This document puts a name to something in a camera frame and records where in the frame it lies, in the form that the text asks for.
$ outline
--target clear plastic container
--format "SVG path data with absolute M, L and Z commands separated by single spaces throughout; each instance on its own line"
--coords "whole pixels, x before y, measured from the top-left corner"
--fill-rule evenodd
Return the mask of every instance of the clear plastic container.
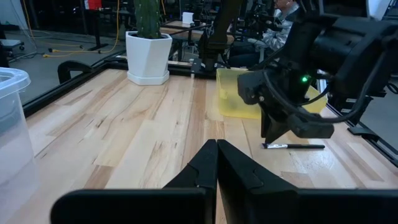
M 259 105 L 247 105 L 238 95 L 238 75 L 247 73 L 245 70 L 233 70 L 227 68 L 217 69 L 217 94 L 218 111 L 224 116 L 237 118 L 261 118 L 261 109 Z M 312 86 L 307 91 L 307 97 L 315 98 L 320 93 Z M 316 102 L 305 105 L 304 108 L 311 113 L 319 113 L 326 106 L 327 98 L 317 100 Z
M 0 223 L 5 223 L 37 188 L 34 153 L 19 91 L 26 72 L 0 68 Z

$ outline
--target plastic bin lid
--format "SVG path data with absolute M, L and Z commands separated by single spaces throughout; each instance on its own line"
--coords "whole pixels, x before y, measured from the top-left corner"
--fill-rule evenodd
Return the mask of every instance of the plastic bin lid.
M 0 99 L 30 84 L 29 75 L 22 70 L 0 67 Z

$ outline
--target gray jacket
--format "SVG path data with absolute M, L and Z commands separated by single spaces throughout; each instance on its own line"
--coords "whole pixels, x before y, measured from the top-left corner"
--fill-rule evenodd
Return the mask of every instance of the gray jacket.
M 283 45 L 285 45 L 287 36 L 289 35 L 290 32 L 290 28 L 292 28 L 293 25 L 293 22 L 287 21 L 285 18 L 291 13 L 295 12 L 298 8 L 299 5 L 296 2 L 294 2 L 294 5 L 286 15 L 283 15 L 283 13 L 279 11 L 276 14 L 276 17 L 279 18 L 279 20 L 282 22 L 282 24 L 279 25 L 279 27 L 282 28 L 282 31 L 277 32 L 268 29 L 267 32 L 262 35 L 264 37 L 262 41 L 272 51 L 276 51 L 279 48 L 281 48 Z

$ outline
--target wall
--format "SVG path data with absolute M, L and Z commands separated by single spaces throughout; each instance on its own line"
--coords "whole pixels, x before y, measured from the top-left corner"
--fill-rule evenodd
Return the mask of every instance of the wall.
M 25 15 L 20 0 L 0 0 L 0 9 L 1 24 L 5 24 L 6 22 L 8 22 L 12 25 L 19 26 L 21 29 L 27 29 Z
M 381 19 L 386 13 L 390 0 L 368 0 L 369 12 L 376 19 Z

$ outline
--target black pen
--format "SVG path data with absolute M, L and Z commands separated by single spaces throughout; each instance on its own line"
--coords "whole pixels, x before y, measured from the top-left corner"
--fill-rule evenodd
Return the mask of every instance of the black pen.
M 324 149 L 324 145 L 316 144 L 263 144 L 264 149 Z

